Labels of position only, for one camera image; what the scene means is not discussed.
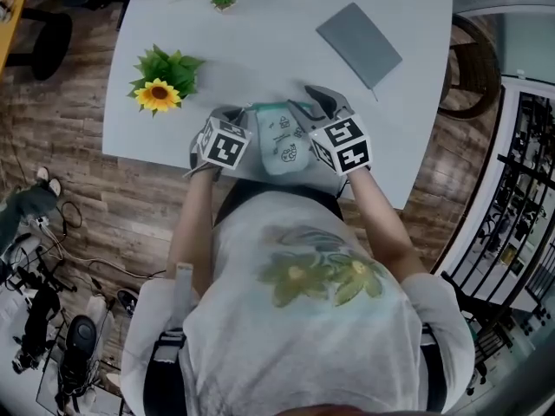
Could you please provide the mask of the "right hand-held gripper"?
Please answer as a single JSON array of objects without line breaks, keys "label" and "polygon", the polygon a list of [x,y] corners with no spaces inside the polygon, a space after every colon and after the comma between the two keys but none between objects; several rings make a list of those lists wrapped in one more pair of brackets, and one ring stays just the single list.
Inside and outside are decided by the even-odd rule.
[{"label": "right hand-held gripper", "polygon": [[304,90],[316,103],[313,113],[318,116],[296,101],[288,100],[286,105],[300,128],[307,132],[317,160],[338,176],[370,167],[373,156],[369,134],[346,97],[318,85],[305,85]]}]

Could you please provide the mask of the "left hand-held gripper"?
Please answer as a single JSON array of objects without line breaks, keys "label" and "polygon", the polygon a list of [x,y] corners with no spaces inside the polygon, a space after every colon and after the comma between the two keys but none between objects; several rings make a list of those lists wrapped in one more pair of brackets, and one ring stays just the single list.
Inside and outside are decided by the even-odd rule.
[{"label": "left hand-held gripper", "polygon": [[190,145],[190,173],[216,166],[235,170],[251,143],[252,133],[241,127],[247,116],[246,108],[217,107]]}]

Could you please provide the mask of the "mint green pouch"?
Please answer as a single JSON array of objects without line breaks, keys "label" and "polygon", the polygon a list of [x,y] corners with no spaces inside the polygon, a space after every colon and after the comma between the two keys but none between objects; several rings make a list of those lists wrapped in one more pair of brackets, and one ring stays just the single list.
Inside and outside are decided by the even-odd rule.
[{"label": "mint green pouch", "polygon": [[258,128],[258,144],[265,171],[271,176],[301,172],[310,161],[310,142],[288,105],[256,103],[251,106]]}]

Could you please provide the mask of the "person's left forearm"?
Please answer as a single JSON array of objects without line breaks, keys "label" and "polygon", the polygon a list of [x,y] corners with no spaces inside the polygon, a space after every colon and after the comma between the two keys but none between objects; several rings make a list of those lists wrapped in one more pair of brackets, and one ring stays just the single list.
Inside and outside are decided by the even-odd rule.
[{"label": "person's left forearm", "polygon": [[212,186],[218,172],[216,166],[204,166],[190,178],[166,263],[168,278],[175,278],[180,263],[192,265],[199,297],[212,284]]}]

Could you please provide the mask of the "person's right forearm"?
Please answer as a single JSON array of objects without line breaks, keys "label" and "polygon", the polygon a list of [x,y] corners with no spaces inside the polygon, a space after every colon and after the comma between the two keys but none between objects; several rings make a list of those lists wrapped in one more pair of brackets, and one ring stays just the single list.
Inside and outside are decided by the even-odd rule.
[{"label": "person's right forearm", "polygon": [[406,228],[369,169],[358,168],[348,174],[348,179],[374,259],[398,283],[410,276],[427,274]]}]

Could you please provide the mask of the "grey notebook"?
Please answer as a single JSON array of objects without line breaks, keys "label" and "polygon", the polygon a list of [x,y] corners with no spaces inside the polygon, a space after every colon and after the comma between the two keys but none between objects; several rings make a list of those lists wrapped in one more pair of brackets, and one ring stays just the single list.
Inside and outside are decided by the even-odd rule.
[{"label": "grey notebook", "polygon": [[400,53],[367,14],[349,3],[312,29],[373,95],[403,61]]}]

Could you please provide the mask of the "potted artificial sunflower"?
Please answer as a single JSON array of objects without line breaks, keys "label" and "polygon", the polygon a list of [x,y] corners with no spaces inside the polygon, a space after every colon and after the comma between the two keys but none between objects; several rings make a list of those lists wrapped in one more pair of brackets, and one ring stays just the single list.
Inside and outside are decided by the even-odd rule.
[{"label": "potted artificial sunflower", "polygon": [[197,93],[197,77],[205,60],[183,55],[179,50],[168,54],[157,45],[146,49],[134,65],[141,78],[131,81],[128,96],[139,105],[140,111],[157,113],[181,108],[185,98]]}]

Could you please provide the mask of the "person's black trousers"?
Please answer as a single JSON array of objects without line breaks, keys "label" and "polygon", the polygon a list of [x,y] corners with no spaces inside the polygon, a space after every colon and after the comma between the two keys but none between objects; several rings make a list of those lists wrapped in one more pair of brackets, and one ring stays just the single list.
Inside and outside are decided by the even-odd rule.
[{"label": "person's black trousers", "polygon": [[317,220],[343,220],[336,197],[302,185],[273,185],[239,180],[227,194],[215,223],[214,231],[241,226],[311,224]]}]

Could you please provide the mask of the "brown wicker chair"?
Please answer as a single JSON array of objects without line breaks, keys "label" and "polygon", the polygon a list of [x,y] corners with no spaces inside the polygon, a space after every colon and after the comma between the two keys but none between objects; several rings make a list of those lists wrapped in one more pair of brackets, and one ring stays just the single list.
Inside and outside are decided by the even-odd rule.
[{"label": "brown wicker chair", "polygon": [[452,25],[469,36],[471,42],[449,47],[454,52],[458,65],[459,83],[453,83],[453,69],[450,62],[447,62],[440,103],[447,98],[451,90],[466,91],[480,98],[472,106],[464,109],[438,106],[438,114],[458,121],[473,120],[484,114],[500,93],[499,62],[492,43],[474,23],[462,16],[453,15]]}]

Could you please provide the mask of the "black metal railing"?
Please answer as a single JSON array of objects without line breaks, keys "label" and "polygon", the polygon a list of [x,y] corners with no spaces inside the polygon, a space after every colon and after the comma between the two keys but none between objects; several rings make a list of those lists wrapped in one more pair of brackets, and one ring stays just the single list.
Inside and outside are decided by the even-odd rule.
[{"label": "black metal railing", "polygon": [[555,274],[555,92],[503,94],[486,171],[441,265],[462,295],[532,312]]}]

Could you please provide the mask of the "black sneaker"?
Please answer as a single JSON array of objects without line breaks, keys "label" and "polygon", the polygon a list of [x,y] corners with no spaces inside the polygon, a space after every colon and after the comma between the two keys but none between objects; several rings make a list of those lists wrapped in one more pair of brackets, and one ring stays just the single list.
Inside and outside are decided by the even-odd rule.
[{"label": "black sneaker", "polygon": [[116,299],[127,315],[132,317],[138,302],[138,294],[131,289],[118,289],[116,292]]}]

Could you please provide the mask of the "yellow table with black base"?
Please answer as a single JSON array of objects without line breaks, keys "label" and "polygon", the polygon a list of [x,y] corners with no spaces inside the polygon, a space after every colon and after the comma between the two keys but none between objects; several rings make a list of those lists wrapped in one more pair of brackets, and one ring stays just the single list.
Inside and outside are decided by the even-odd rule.
[{"label": "yellow table with black base", "polygon": [[[29,67],[36,80],[46,81],[59,69],[73,31],[66,13],[50,13],[25,6],[26,0],[0,0],[0,75],[6,67]],[[22,19],[42,23],[30,53],[11,51]]]}]

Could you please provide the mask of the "person's white flower-print shirt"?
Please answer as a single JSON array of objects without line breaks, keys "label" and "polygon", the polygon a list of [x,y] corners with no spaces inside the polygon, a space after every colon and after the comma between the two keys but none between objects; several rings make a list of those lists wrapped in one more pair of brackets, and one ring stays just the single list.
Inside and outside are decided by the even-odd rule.
[{"label": "person's white flower-print shirt", "polygon": [[145,416],[147,366],[177,334],[177,393],[192,416],[274,416],[322,404],[364,411],[444,408],[464,393],[474,346],[453,288],[398,283],[336,217],[213,231],[214,278],[197,298],[187,270],[143,284],[121,361],[121,391]]}]

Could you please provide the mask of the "black tripod equipment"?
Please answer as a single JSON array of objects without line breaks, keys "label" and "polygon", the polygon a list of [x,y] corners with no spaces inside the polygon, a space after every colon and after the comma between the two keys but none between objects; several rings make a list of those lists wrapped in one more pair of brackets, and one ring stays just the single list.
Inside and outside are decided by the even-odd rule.
[{"label": "black tripod equipment", "polygon": [[0,287],[21,296],[27,309],[23,334],[14,337],[18,350],[11,365],[16,374],[38,368],[55,344],[48,337],[48,327],[62,312],[59,294],[64,290],[77,291],[75,285],[69,286],[56,278],[56,271],[65,260],[58,260],[49,269],[43,260],[46,252],[40,239],[27,232],[15,237],[0,255]]}]

